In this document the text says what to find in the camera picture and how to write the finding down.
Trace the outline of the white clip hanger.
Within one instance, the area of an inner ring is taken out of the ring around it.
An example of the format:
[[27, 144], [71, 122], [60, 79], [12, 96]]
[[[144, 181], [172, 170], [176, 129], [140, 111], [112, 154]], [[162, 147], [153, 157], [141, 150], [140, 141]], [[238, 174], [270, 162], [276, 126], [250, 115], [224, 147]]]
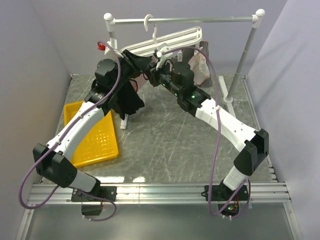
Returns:
[[166, 43], [170, 49], [180, 49], [193, 45], [197, 47], [203, 39], [202, 28], [200, 26], [187, 28], [164, 36], [157, 36], [157, 31], [157, 24], [153, 23], [151, 40], [126, 46], [120, 50], [120, 53], [123, 55], [123, 51], [128, 50], [141, 57], [150, 57], [154, 54], [157, 46], [163, 43]]

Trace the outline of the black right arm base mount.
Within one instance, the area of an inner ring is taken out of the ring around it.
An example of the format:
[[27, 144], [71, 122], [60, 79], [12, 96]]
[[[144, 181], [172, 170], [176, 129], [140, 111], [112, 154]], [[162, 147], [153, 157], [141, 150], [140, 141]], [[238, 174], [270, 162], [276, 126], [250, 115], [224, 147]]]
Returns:
[[[212, 185], [211, 200], [213, 202], [225, 203], [234, 194], [234, 192], [235, 190], [230, 190], [226, 186]], [[204, 191], [202, 191], [200, 195], [204, 197], [206, 201], [209, 200], [209, 185], [204, 186]], [[250, 199], [249, 190], [246, 185], [243, 185], [231, 201], [247, 201], [248, 199]]]

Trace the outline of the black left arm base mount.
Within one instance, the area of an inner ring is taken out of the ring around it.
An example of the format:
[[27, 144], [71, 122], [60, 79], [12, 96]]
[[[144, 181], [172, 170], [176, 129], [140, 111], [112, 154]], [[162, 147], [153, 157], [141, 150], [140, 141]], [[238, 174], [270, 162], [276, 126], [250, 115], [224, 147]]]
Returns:
[[71, 202], [94, 202], [101, 201], [101, 199], [114, 202], [116, 197], [116, 186], [99, 186], [91, 192], [74, 189], [71, 195]]

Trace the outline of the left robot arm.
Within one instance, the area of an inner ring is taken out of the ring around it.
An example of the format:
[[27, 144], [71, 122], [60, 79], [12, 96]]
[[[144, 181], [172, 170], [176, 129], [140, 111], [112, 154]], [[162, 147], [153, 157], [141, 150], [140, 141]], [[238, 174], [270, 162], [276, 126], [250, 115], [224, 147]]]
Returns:
[[101, 60], [91, 90], [76, 115], [46, 145], [39, 143], [34, 147], [33, 155], [39, 162], [37, 173], [62, 188], [80, 189], [89, 201], [96, 201], [101, 195], [99, 181], [77, 170], [70, 159], [88, 132], [110, 110], [124, 119], [144, 107], [130, 80], [145, 73], [151, 62], [151, 57], [137, 56], [128, 50], [117, 60]]

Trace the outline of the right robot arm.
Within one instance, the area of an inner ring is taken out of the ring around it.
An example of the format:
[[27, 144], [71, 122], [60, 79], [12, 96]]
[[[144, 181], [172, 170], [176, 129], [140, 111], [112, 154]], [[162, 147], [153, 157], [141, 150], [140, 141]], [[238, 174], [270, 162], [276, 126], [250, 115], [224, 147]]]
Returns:
[[178, 105], [193, 117], [207, 123], [228, 139], [239, 152], [233, 167], [214, 187], [215, 200], [231, 200], [238, 194], [238, 187], [251, 176], [269, 153], [269, 134], [245, 125], [220, 107], [205, 91], [193, 84], [194, 74], [185, 62], [166, 64], [157, 69], [151, 67], [146, 73], [150, 83], [164, 86], [177, 99]]

